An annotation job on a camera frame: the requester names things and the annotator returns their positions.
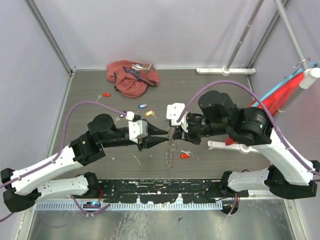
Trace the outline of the key with red white tag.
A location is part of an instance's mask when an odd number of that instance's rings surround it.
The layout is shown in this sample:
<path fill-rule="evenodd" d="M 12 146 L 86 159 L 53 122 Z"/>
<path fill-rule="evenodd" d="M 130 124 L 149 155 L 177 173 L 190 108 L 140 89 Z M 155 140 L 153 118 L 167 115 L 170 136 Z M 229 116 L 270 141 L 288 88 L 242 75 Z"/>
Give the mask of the key with red white tag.
<path fill-rule="evenodd" d="M 181 159 L 188 159 L 193 157 L 193 154 L 190 151 L 181 150 L 180 152 L 181 152 L 180 154 Z"/>

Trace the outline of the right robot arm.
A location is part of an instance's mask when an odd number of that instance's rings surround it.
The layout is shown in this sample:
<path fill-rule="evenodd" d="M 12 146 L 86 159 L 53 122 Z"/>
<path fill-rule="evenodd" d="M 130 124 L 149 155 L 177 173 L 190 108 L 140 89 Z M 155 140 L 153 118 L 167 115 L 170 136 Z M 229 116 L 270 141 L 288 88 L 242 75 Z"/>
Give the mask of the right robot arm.
<path fill-rule="evenodd" d="M 316 196 L 313 173 L 302 166 L 280 140 L 263 109 L 238 108 L 228 94 L 216 90 L 202 95 L 198 106 L 202 114 L 185 114 L 183 123 L 175 128 L 173 139 L 199 145 L 202 138 L 228 135 L 235 142 L 257 150 L 271 163 L 257 171 L 225 171 L 218 185 L 223 196 L 259 190 L 268 190 L 288 200 Z"/>

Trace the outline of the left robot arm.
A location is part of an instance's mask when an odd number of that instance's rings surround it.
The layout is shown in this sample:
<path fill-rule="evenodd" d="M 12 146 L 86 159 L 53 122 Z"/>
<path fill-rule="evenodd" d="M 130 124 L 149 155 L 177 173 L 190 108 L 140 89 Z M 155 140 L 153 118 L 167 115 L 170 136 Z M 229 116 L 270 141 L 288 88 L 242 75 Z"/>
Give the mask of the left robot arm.
<path fill-rule="evenodd" d="M 166 142 L 168 132 L 145 119 L 136 117 L 127 127 L 116 127 L 113 118 L 99 114 L 88 123 L 86 133 L 70 142 L 60 152 L 21 170 L 5 168 L 0 179 L 5 187 L 3 201 L 11 213 L 29 209 L 49 198 L 69 195 L 95 198 L 101 191 L 92 172 L 68 179 L 56 177 L 94 163 L 105 157 L 105 148 L 136 145 L 139 151 Z"/>

